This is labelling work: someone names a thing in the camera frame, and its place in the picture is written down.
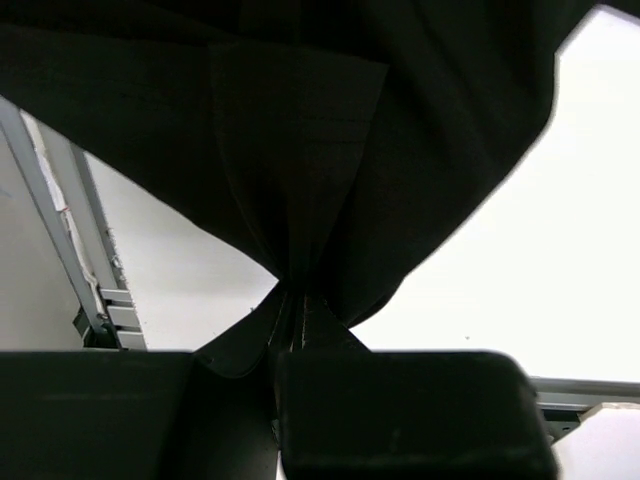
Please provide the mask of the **black trousers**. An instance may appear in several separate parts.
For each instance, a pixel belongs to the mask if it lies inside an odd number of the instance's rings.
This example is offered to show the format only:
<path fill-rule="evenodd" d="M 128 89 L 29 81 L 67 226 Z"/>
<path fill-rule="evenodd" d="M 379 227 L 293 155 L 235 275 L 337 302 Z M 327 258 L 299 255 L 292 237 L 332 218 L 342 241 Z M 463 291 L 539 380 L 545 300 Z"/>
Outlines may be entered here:
<path fill-rule="evenodd" d="M 345 324 L 546 126 L 589 1 L 5 1 L 2 95 Z"/>

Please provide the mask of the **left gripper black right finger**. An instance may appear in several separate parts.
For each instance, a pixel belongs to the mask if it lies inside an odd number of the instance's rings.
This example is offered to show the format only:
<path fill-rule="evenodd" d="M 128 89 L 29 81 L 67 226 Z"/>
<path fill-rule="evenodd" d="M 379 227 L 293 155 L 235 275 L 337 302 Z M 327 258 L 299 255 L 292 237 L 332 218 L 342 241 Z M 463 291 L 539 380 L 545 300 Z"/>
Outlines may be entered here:
<path fill-rule="evenodd" d="M 499 353 L 374 353 L 306 297 L 275 385 L 290 479 L 559 475 L 535 390 Z"/>

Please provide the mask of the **aluminium frame rail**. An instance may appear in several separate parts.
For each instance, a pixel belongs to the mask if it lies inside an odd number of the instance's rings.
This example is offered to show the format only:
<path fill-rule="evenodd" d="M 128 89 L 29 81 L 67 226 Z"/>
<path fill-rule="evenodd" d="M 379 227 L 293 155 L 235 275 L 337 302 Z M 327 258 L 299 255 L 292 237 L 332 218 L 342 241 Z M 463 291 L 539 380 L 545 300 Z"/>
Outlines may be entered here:
<path fill-rule="evenodd" d="M 144 350 L 87 154 L 5 98 L 1 129 L 79 300 L 83 343 Z"/>

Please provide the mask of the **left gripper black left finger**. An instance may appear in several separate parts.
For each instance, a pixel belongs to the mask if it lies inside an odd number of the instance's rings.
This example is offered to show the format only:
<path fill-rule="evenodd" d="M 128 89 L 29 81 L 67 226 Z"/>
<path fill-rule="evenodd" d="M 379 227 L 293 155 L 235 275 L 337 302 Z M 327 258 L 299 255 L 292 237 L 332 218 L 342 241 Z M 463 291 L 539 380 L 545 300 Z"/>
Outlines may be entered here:
<path fill-rule="evenodd" d="M 200 350 L 5 352 L 5 479 L 281 479 L 275 289 Z"/>

